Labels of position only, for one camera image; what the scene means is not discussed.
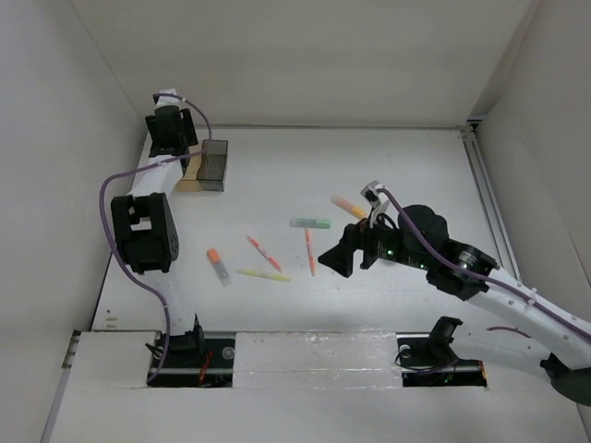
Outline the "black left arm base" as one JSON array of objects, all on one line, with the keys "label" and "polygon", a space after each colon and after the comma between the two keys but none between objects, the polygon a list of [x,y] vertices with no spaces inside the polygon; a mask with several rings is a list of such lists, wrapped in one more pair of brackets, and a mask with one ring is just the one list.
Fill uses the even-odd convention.
[{"label": "black left arm base", "polygon": [[147,385],[151,388],[221,389],[233,386],[236,333],[194,328],[169,338],[161,334],[146,343],[151,352]]}]

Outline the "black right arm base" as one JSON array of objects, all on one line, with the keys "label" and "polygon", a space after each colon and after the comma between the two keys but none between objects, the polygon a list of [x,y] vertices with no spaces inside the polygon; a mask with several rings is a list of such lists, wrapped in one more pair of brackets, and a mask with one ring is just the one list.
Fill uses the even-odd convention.
[{"label": "black right arm base", "polygon": [[401,369],[404,388],[488,386],[481,361],[461,359],[452,351],[453,334],[462,324],[458,318],[440,317],[430,332],[396,335],[394,364]]}]

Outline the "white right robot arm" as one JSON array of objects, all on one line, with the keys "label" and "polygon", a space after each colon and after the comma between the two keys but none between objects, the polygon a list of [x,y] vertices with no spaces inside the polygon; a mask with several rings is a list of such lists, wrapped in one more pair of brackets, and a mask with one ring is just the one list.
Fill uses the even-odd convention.
[{"label": "white right robot arm", "polygon": [[590,325],[542,297],[534,297],[496,260],[450,238],[447,222],[425,205],[405,208],[407,221],[381,213],[344,228],[338,244],[318,262],[348,278],[354,254],[361,269],[376,260],[419,269],[437,290],[504,319],[504,327],[472,328],[455,317],[440,317],[417,344],[401,343],[397,365],[407,374],[439,374],[463,360],[503,365],[548,382],[563,397],[590,403]]}]

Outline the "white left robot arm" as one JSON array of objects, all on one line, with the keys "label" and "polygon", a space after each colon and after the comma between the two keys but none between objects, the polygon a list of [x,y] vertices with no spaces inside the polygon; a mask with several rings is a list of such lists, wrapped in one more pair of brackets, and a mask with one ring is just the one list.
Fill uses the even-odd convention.
[{"label": "white left robot arm", "polygon": [[197,315],[180,290],[175,262],[180,241],[169,204],[198,144],[192,106],[175,89],[153,95],[154,111],[145,117],[151,137],[146,165],[131,190],[111,200],[116,259],[142,289],[163,307],[164,331],[148,344],[157,367],[189,368],[201,364],[206,349]]}]

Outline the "pink yellow-capped highlighter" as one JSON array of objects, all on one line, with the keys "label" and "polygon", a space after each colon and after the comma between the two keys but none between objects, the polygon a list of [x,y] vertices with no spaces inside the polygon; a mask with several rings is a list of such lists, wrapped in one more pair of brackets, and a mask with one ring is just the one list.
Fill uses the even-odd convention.
[{"label": "pink yellow-capped highlighter", "polygon": [[341,198],[340,196],[332,195],[331,203],[359,220],[363,220],[367,217],[367,213],[363,209],[349,202],[345,198]]}]

